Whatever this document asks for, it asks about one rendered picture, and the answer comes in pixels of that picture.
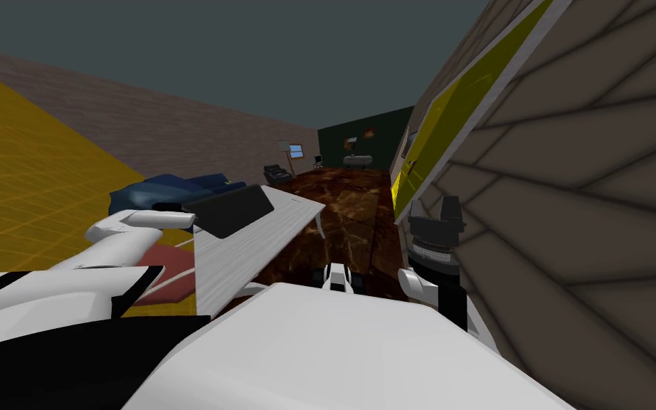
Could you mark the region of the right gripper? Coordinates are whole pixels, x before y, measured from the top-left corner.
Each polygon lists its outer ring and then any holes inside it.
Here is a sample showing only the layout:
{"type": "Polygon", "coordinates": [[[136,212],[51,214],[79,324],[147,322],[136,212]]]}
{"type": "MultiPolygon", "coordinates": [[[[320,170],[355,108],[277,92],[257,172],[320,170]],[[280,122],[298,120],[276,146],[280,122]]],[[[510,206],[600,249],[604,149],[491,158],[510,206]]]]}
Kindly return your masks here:
{"type": "Polygon", "coordinates": [[[462,210],[457,196],[444,196],[441,201],[440,219],[420,216],[420,200],[412,200],[410,233],[413,244],[435,252],[451,252],[459,245],[459,235],[465,231],[462,210]]]}

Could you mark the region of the yellow door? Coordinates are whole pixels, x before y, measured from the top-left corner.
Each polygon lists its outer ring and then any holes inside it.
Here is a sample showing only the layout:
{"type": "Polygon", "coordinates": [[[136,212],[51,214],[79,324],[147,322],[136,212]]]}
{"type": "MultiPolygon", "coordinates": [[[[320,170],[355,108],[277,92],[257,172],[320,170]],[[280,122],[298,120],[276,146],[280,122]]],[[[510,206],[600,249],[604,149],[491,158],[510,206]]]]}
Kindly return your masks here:
{"type": "Polygon", "coordinates": [[[405,217],[570,3],[526,2],[431,100],[391,188],[396,221],[405,217]]]}

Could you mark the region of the white floor lamp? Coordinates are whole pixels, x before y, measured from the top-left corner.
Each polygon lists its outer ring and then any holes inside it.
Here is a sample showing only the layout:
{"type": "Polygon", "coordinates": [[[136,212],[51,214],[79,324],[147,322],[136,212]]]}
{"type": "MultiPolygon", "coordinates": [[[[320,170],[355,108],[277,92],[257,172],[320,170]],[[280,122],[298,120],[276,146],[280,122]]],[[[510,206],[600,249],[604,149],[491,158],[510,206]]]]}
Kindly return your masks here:
{"type": "Polygon", "coordinates": [[[290,150],[290,141],[289,140],[278,140],[277,141],[278,148],[281,152],[285,153],[285,156],[287,157],[287,163],[289,165],[291,174],[293,177],[296,176],[296,173],[294,171],[293,165],[292,165],[292,157],[291,157],[291,150],[290,150]]]}

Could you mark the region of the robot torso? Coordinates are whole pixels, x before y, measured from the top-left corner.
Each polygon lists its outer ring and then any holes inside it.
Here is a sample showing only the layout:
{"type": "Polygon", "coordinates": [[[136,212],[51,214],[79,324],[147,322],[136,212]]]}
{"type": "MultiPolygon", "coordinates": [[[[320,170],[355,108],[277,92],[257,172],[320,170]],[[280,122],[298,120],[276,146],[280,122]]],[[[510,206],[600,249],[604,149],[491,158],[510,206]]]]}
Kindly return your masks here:
{"type": "Polygon", "coordinates": [[[417,304],[196,267],[198,311],[248,300],[184,339],[122,410],[576,410],[503,359],[472,301],[468,329],[417,304]]]}

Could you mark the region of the white desk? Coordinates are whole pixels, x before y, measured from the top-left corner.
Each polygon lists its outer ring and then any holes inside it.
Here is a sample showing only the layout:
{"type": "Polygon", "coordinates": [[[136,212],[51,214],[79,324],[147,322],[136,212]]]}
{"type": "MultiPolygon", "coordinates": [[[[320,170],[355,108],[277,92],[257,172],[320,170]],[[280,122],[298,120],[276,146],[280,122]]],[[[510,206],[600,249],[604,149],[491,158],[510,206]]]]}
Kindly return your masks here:
{"type": "Polygon", "coordinates": [[[194,230],[196,314],[219,314],[311,221],[322,238],[325,205],[258,185],[274,210],[227,238],[194,230]]]}

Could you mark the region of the black flat panel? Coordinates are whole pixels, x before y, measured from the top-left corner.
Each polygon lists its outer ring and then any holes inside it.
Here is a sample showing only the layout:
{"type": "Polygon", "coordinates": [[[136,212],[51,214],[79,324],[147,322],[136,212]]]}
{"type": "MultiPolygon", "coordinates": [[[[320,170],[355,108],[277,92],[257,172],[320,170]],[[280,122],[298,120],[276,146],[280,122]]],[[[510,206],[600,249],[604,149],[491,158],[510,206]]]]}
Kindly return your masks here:
{"type": "Polygon", "coordinates": [[[253,184],[185,203],[184,210],[196,215],[201,230],[224,239],[266,216],[274,206],[261,185],[253,184]]]}

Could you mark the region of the blue sofa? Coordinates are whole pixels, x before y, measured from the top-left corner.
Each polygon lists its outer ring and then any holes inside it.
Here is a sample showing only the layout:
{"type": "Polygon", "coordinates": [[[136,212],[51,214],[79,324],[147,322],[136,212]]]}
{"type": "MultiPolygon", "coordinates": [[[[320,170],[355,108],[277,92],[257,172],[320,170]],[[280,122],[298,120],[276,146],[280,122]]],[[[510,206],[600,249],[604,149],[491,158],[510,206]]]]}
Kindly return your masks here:
{"type": "Polygon", "coordinates": [[[232,182],[224,174],[188,179],[162,174],[112,192],[107,214],[111,216],[124,210],[182,211],[185,204],[240,191],[245,187],[245,182],[232,182]]]}

